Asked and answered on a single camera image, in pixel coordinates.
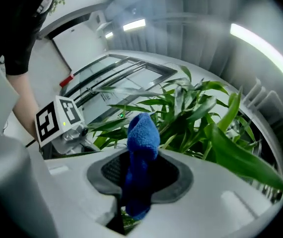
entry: metal frame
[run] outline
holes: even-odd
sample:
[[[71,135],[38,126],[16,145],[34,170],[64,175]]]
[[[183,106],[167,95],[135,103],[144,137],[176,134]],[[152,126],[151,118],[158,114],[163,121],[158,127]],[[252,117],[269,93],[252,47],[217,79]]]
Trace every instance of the metal frame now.
[[[168,79],[169,77],[174,75],[175,73],[177,73],[176,70],[171,69],[171,68],[166,67],[166,66],[163,66],[163,65],[159,65],[159,64],[155,64],[155,63],[150,63],[150,62],[147,62],[147,61],[144,61],[144,60],[141,60],[141,59],[137,59],[137,58],[133,58],[133,57],[126,57],[126,56],[122,56],[122,55],[109,54],[109,55],[103,56],[103,57],[95,60],[94,62],[88,64],[87,66],[83,67],[78,72],[76,72],[74,75],[78,75],[80,72],[84,71],[85,69],[88,69],[92,65],[98,63],[99,61],[101,61],[101,60],[103,60],[103,59],[105,59],[107,57],[115,57],[115,58],[119,58],[121,60],[106,66],[104,69],[102,69],[102,70],[96,72],[95,74],[91,75],[90,77],[86,78],[85,80],[80,82],[78,85],[76,85],[75,87],[73,87],[72,89],[70,89],[66,93],[63,93],[63,89],[62,89],[61,90],[61,94],[63,96],[65,96],[65,97],[70,97],[74,93],[76,93],[78,90],[80,90],[81,88],[85,87],[85,85],[87,85],[92,80],[98,78],[99,76],[103,75],[104,73],[106,73],[108,71],[111,71],[112,69],[116,68],[117,66],[124,64],[127,61],[133,61],[135,63],[132,64],[132,65],[129,65],[129,66],[123,68],[123,69],[121,69],[119,72],[116,72],[116,73],[110,75],[109,77],[107,77],[107,78],[103,79],[102,81],[96,83],[91,88],[88,88],[86,91],[84,91],[79,96],[77,96],[74,100],[77,100],[78,98],[82,97],[84,94],[87,94],[85,97],[83,97],[82,99],[80,99],[76,103],[77,107],[82,106],[87,101],[89,101],[90,99],[92,99],[93,97],[95,97],[96,95],[99,94],[97,92],[94,92],[94,90],[92,89],[93,87],[96,87],[96,86],[100,85],[102,82],[106,81],[107,79],[115,76],[116,74],[118,74],[118,73],[120,73],[120,72],[122,72],[124,70],[128,70],[128,71],[123,73],[123,74],[120,74],[117,77],[113,78],[112,80],[102,84],[100,87],[111,86],[111,85],[119,82],[120,80],[126,78],[127,76],[129,76],[129,75],[131,75],[131,74],[133,74],[133,73],[135,73],[135,72],[137,72],[137,71],[139,71],[139,70],[141,70],[143,68],[146,68],[146,69],[152,70],[153,72],[156,72],[156,73],[161,75],[159,78],[153,80],[146,87],[143,88],[145,90],[149,90],[149,89],[153,88],[154,86],[156,86],[157,84],[162,83],[163,81],[165,81],[166,79]],[[135,100],[136,98],[138,98],[138,96],[130,95],[127,98],[125,98],[124,100],[122,100],[121,102],[119,102],[118,104],[119,105],[126,105],[126,104],[132,102],[133,100]],[[109,117],[109,116],[113,115],[117,111],[118,111],[117,108],[109,108],[106,112],[104,112],[103,114],[98,116],[92,122],[103,121],[106,117]]]

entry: blue microfiber towel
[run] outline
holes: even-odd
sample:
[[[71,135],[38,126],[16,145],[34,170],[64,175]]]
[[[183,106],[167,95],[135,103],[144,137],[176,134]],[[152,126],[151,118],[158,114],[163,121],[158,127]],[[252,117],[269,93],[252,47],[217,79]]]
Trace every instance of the blue microfiber towel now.
[[[123,187],[121,204],[126,213],[141,220],[150,209],[151,177],[148,165],[158,155],[159,132],[147,113],[136,116],[128,127],[127,147],[130,166]]]

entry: fluorescent light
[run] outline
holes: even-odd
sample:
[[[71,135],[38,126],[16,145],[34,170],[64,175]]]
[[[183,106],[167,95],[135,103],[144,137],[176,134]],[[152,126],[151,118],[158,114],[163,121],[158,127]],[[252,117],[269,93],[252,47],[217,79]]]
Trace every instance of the fluorescent light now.
[[[127,31],[127,30],[130,30],[130,29],[145,26],[145,25],[146,25],[146,21],[143,18],[143,19],[140,19],[140,20],[137,20],[137,21],[134,21],[134,22],[131,22],[129,24],[124,25],[123,30]]]
[[[110,32],[110,33],[108,33],[107,35],[105,35],[105,38],[108,39],[108,38],[110,38],[111,36],[113,36],[113,32]]]
[[[253,32],[239,26],[232,24],[230,27],[230,33],[243,41],[249,43],[268,57],[283,73],[283,56],[268,42],[260,38]]]

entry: ceiling light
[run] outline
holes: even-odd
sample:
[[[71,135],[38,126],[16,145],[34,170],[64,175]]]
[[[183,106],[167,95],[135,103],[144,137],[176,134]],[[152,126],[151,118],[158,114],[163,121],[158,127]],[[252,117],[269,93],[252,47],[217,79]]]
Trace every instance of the ceiling light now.
[[[266,42],[264,39],[260,38],[253,32],[236,24],[231,25],[230,33],[233,36],[242,39],[243,41],[258,49],[261,53],[268,57],[283,73],[283,56],[268,42]]]
[[[137,21],[134,21],[134,22],[131,22],[129,24],[124,25],[123,30],[127,31],[127,30],[130,30],[130,29],[145,26],[145,25],[146,25],[146,21],[143,18],[143,19],[140,19],[140,20],[137,20]]]
[[[111,36],[113,36],[113,32],[110,32],[110,33],[108,33],[107,35],[105,35],[105,38],[108,39],[108,38],[110,38]]]

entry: person's arm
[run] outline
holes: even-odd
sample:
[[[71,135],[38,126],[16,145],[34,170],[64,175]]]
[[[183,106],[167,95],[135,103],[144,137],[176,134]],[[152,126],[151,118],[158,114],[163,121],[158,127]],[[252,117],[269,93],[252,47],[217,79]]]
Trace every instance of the person's arm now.
[[[13,108],[13,113],[27,132],[37,140],[34,118],[39,107],[30,86],[28,74],[25,73],[17,76],[7,75],[6,77],[20,95],[18,102]]]

